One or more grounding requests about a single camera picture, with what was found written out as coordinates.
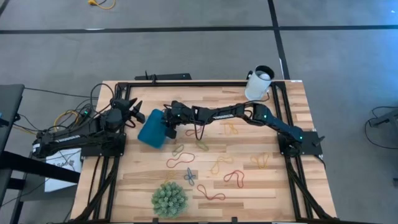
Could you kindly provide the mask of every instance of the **orange rubber band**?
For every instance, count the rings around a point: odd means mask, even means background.
[[[192,155],[192,156],[193,156],[192,160],[191,160],[191,161],[180,161],[180,162],[176,163],[174,166],[169,166],[169,161],[177,161],[177,160],[179,160],[180,157],[181,157],[182,155],[184,155],[184,154]],[[166,162],[166,166],[167,166],[168,168],[174,168],[174,167],[176,167],[176,166],[177,166],[179,163],[181,163],[181,162],[190,163],[190,162],[192,162],[192,161],[194,161],[194,160],[195,160],[195,155],[194,155],[194,154],[189,153],[189,152],[183,152],[183,153],[181,153],[181,154],[178,156],[178,158],[176,158],[176,159],[173,159],[173,158],[168,159],[168,161]]]
[[[241,180],[242,186],[239,185],[239,173],[242,174],[242,180]],[[225,182],[230,181],[231,178],[232,178],[232,176],[233,176],[234,174],[236,174],[236,175],[238,176],[238,178],[236,178],[236,183],[238,184],[238,187],[239,187],[239,188],[243,188],[243,186],[244,186],[244,185],[243,185],[244,173],[243,173],[242,171],[240,171],[240,170],[236,170],[236,171],[234,171],[234,172],[232,172],[232,173],[230,173],[230,174],[225,175],[225,176],[224,176],[224,181],[225,181]]]

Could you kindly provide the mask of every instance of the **wooden tabletop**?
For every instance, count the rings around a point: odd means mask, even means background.
[[[104,83],[113,88],[117,82]],[[303,83],[291,81],[285,83],[294,125],[304,130],[313,129]],[[264,104],[275,114],[272,91],[269,94],[270,99]],[[143,101],[141,113],[146,117],[153,109],[161,110],[163,104],[170,104],[172,100],[180,101],[187,106],[209,108],[247,101],[243,86],[134,87],[131,98],[135,97]],[[103,86],[97,110],[106,106],[110,98],[110,91]],[[285,111],[281,94],[279,99],[282,111]],[[231,131],[229,124],[233,124],[238,132]],[[142,124],[137,123],[136,128],[125,129],[127,142],[119,164],[112,222],[151,222],[156,217],[150,202],[152,194],[164,183],[171,170],[176,173],[171,181],[181,185],[188,196],[187,211],[177,218],[178,222],[230,222],[231,217],[237,217],[242,222],[295,220],[284,158],[279,153],[276,132],[271,128],[251,126],[239,118],[214,121],[206,126],[202,139],[209,147],[209,151],[204,151],[195,144],[195,135],[185,135],[185,131],[193,129],[193,125],[178,126],[176,139],[169,139],[162,150],[153,149],[137,140],[141,128]],[[175,158],[172,151],[181,144],[184,145],[183,152],[194,154],[195,160],[191,163],[180,163],[172,169],[167,168],[166,161]],[[216,170],[211,172],[211,168],[220,156],[232,157],[234,162],[232,164],[220,162],[219,172],[214,174]],[[252,161],[255,160],[251,159],[253,156],[259,158],[261,166],[264,156],[267,161],[266,168],[260,169],[258,164]],[[187,161],[191,158],[184,154],[180,159]],[[336,212],[323,164],[314,156],[302,156],[302,160],[309,191],[324,210],[335,217]],[[87,205],[95,162],[96,158],[90,157],[83,163],[72,218],[77,217]],[[102,159],[96,171],[92,195],[98,188],[101,163]],[[194,179],[194,186],[183,178],[187,174],[188,167],[197,176]],[[244,187],[241,189],[237,186],[236,176],[229,182],[223,180],[226,174],[234,170],[241,170],[244,173]],[[226,199],[207,200],[197,190],[198,184],[206,187],[209,196],[223,193]],[[299,190],[297,192],[301,214],[306,217],[302,194]],[[107,196],[108,192],[103,197],[100,218],[105,214]]]

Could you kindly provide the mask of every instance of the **white mug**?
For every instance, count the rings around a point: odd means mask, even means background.
[[[246,98],[248,100],[261,100],[275,77],[274,71],[265,65],[259,65],[254,71],[250,71],[248,76],[248,84],[244,90]]]

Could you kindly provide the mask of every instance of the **green plant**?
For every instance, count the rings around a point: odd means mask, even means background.
[[[187,207],[188,197],[175,182],[162,184],[152,195],[155,214],[161,218],[177,218]]]

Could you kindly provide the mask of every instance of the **black robotic arm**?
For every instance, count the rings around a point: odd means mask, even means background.
[[[245,112],[252,107],[250,116]],[[219,119],[242,118],[251,125],[268,126],[278,133],[284,135],[288,141],[302,142],[303,130],[296,126],[289,126],[280,119],[274,117],[270,109],[261,103],[249,101],[238,103],[234,106],[209,109],[199,106],[191,108],[178,101],[172,101],[170,107],[164,111],[164,122],[167,129],[167,137],[174,139],[176,136],[175,127],[180,124],[195,124],[204,126]]]
[[[145,116],[139,112],[142,101],[133,106],[136,101],[137,98],[111,100],[110,110],[75,128],[57,132],[48,129],[39,131],[33,142],[33,156],[45,158],[62,149],[73,148],[81,148],[81,156],[120,156],[126,142],[126,135],[118,133],[120,128],[124,125],[134,128],[136,125],[131,117],[140,123],[145,122]]]

